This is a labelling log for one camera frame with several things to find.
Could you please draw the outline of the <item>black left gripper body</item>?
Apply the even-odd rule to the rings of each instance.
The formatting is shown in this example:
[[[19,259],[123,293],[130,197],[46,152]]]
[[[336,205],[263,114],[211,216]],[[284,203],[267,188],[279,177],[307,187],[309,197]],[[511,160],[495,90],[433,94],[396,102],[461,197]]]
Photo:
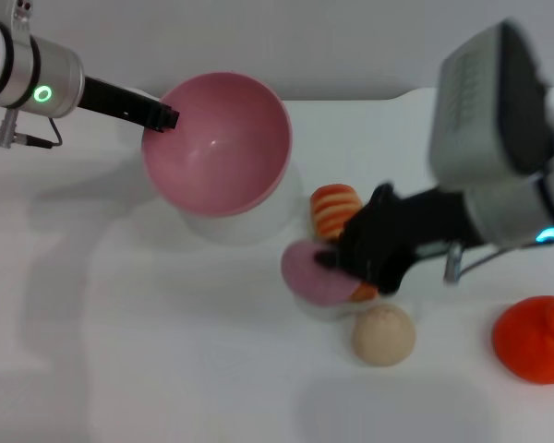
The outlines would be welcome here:
[[[163,108],[157,101],[96,78],[85,77],[78,107],[143,127],[162,127]]]

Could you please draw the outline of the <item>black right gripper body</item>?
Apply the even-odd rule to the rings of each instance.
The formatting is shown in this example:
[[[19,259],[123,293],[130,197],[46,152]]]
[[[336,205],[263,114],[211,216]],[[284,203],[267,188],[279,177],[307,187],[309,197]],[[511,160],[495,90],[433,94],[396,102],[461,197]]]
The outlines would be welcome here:
[[[453,242],[464,248],[484,244],[461,193],[433,188],[400,198],[384,184],[345,225],[340,266],[380,293],[394,294],[415,263],[445,255]]]

